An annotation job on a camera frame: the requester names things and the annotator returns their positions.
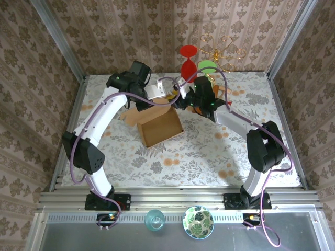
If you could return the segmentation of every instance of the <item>small yellow object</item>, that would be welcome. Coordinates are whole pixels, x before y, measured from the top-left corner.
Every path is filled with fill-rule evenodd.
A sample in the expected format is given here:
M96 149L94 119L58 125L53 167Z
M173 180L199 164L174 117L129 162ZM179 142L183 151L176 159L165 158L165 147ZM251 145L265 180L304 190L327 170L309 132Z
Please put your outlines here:
M110 218L111 220L114 220L114 219L115 219L115 216L114 216L112 213L110 213L110 214L109 214L109 218Z
M177 90L172 90L172 95L177 96L178 95L178 91Z

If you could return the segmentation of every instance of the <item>open cardboard box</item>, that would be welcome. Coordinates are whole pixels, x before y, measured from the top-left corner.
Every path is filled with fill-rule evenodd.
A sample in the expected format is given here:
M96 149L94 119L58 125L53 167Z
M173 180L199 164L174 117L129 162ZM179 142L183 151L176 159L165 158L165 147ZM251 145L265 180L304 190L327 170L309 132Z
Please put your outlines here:
M167 104L165 98L154 102ZM171 106L154 106L138 112L132 108L121 114L121 120L130 126L137 124L143 144L152 147L184 132L176 110Z

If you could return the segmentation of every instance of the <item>table surface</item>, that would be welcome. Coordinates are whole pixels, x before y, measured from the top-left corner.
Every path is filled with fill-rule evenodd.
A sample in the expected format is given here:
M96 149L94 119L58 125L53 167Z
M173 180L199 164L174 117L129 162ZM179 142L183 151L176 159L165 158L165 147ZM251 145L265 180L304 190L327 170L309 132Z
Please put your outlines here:
M40 250L321 250L309 213L269 213L266 225L279 235L280 248L270 245L262 229L247 231L242 224L215 223L212 234L200 241L190 238L181 222L167 223L157 232L146 229L144 223L120 223L108 231L94 223L59 223L46 225ZM269 237L277 242L271 232Z
M89 115L100 99L110 75L91 75L82 103L78 125ZM164 76L180 74L152 74L149 84ZM218 85L223 79L212 74ZM274 121L282 134L283 127L273 95L264 72L226 74L232 93L228 99L234 109L258 121ZM166 90L171 81L163 81ZM189 110L177 110L184 133L147 149L137 126L130 127L120 120L122 108L111 121L98 148L105 154L104 170L115 187L157 186L241 186L251 168L245 140L223 125L214 124ZM279 168L288 168L289 160L282 160ZM75 168L77 179L83 173ZM62 186L74 186L67 163ZM300 186L293 169L286 174L273 174L268 187Z

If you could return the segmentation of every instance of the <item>wall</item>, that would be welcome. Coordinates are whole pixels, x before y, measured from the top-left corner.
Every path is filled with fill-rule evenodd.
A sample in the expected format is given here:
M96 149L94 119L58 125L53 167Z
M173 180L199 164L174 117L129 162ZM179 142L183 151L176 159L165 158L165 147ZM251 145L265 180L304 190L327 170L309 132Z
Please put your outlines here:
M319 0L275 84L300 162L335 236L335 1Z
M0 1L0 250L23 250L78 82L29 1Z
M302 0L48 0L86 75L128 70L133 60L154 72L178 72L182 45L212 49L200 36L223 35L248 55L238 71L269 68ZM205 59L197 56L196 62Z

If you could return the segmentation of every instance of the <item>green leaf pattern bowl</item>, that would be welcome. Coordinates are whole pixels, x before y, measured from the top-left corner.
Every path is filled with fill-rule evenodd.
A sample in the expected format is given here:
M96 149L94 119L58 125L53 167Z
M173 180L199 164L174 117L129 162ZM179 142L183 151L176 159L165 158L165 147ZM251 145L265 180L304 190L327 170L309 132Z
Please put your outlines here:
M194 206L184 214L185 232L193 239L205 239L213 232L214 221L210 212L202 206Z

